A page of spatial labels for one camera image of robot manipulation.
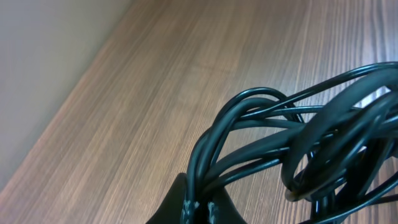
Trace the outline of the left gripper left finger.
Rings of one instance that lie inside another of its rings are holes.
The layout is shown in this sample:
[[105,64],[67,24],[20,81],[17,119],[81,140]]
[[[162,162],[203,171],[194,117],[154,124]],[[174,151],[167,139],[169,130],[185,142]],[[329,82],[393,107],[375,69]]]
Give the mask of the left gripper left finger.
[[187,191],[187,176],[179,173],[156,212],[147,224],[181,224],[183,202]]

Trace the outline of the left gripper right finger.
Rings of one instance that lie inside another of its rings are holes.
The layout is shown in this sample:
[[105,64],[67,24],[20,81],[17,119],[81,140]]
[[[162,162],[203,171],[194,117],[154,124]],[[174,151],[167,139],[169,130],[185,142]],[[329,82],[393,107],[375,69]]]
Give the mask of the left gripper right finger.
[[209,224],[246,224],[225,188],[212,195],[207,207]]

